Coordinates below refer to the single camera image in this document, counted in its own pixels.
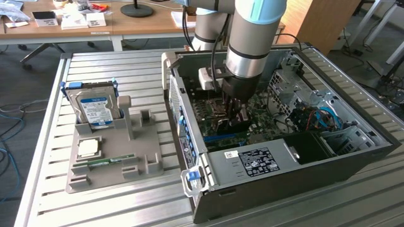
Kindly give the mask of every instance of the blue cable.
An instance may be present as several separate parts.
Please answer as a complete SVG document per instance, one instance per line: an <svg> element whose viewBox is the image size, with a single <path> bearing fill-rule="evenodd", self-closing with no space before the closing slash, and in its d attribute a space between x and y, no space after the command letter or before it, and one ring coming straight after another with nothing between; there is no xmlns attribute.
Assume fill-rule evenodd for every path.
<svg viewBox="0 0 404 227"><path fill-rule="evenodd" d="M1 148L0 148L0 151L4 152L9 156L11 160L12 160L12 166L13 166L15 172L17 174L17 185L15 186L15 189L8 193L8 195L3 198L3 200L0 200L0 204L1 204L7 200L7 198L9 198L19 190L19 187L20 187L20 173L19 173L17 165L15 163L12 154Z"/></svg>
<svg viewBox="0 0 404 227"><path fill-rule="evenodd" d="M19 117L9 117L9 116L5 116L5 115L3 115L3 114L0 114L0 117L8 118L8 119L16 119L16 120L19 120L19 121L21 122L21 126L20 126L19 130L13 133L13 135L11 135L11 136L7 137L5 139L0 140L0 142L4 142L4 141L7 141L7 140L9 140L16 134L20 133L20 131L21 131L23 128L24 128L24 120L23 120L21 118L19 118Z"/></svg>

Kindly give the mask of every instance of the blue hard drive label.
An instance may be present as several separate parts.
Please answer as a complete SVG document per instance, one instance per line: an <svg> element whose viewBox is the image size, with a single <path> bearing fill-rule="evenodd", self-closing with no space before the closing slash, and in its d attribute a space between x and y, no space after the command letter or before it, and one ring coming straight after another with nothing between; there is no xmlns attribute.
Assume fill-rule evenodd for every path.
<svg viewBox="0 0 404 227"><path fill-rule="evenodd" d="M88 123L95 128L103 128L112 123L112 114L107 107L108 99L105 97L85 98L80 100L80 103Z"/></svg>
<svg viewBox="0 0 404 227"><path fill-rule="evenodd" d="M268 148L239 153L239 157L251 177L280 170Z"/></svg>

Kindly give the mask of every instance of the green circuit board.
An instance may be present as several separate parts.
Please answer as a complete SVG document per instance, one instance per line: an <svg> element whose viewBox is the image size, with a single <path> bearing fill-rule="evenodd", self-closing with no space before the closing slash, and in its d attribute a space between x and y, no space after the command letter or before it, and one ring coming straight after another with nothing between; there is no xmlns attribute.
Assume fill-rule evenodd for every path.
<svg viewBox="0 0 404 227"><path fill-rule="evenodd" d="M205 140L211 152L273 140L276 136L284 133L276 126L273 117L267 111L263 97L259 95L255 95L248 103L247 111L251 117L248 130L228 135L217 133L215 130L217 124L227 119L227 116L223 99L212 93L207 95L192 93L191 95L192 109L204 139L215 136L228 136L228 138L217 140Z"/></svg>

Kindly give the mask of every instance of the motherboard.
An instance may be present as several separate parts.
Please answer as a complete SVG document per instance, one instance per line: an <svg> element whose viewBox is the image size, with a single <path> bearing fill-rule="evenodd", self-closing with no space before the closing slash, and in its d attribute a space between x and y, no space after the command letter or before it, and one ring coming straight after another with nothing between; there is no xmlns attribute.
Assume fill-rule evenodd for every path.
<svg viewBox="0 0 404 227"><path fill-rule="evenodd" d="M273 121L275 118L268 112L264 97L260 94L255 94L249 99L247 111L251 122L248 130L241 132L225 129L228 117L221 94L203 90L192 90L188 94L209 152L269 141L285 133Z"/></svg>

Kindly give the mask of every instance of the desk lamp base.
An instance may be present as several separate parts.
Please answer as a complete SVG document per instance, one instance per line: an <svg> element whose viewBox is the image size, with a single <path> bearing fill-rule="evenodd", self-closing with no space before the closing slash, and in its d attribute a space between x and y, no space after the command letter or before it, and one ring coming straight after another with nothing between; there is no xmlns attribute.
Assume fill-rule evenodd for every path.
<svg viewBox="0 0 404 227"><path fill-rule="evenodd" d="M135 4L129 4L120 8L120 12L128 17L148 17L153 14L153 9L145 5L135 7Z"/></svg>

